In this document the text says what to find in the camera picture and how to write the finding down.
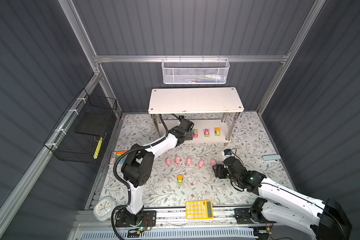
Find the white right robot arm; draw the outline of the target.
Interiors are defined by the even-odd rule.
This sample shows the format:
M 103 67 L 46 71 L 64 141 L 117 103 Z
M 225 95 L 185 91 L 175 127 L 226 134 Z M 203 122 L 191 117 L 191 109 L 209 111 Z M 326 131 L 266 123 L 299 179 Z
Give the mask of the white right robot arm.
M 228 179 L 235 190 L 257 195 L 245 213 L 235 210 L 238 224 L 244 219 L 255 224 L 280 223 L 316 240 L 348 240 L 351 236 L 352 224 L 335 200 L 322 201 L 286 188 L 260 172 L 247 170 L 234 156 L 212 168 L 217 178 Z

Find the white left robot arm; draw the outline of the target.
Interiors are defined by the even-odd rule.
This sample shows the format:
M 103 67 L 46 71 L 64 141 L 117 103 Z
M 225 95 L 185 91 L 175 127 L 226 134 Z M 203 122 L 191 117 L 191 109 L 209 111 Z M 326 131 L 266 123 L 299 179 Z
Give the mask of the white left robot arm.
M 143 218 L 143 185 L 151 176 L 154 160 L 183 144 L 194 127 L 192 121 L 179 116 L 179 125 L 169 130 L 162 115 L 159 117 L 165 128 L 165 135 L 146 145 L 133 145 L 113 166 L 115 178 L 124 184 L 128 191 L 128 203 L 122 207 L 123 214 L 134 226 L 139 225 Z

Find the pink green toy truck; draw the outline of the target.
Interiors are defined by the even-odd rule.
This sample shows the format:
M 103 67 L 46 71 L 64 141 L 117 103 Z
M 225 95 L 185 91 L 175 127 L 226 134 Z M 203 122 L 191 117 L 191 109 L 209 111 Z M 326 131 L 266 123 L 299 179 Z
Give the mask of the pink green toy truck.
M 199 134 L 198 134 L 198 130 L 197 129 L 194 129 L 193 130 L 193 138 L 196 139 L 199 137 Z

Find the green orange mixer truck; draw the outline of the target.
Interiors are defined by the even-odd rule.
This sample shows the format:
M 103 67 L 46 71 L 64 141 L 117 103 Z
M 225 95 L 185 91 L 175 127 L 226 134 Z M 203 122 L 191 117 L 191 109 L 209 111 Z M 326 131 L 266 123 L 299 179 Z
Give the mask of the green orange mixer truck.
M 178 175 L 178 185 L 179 186 L 183 185 L 183 176 L 182 175 Z

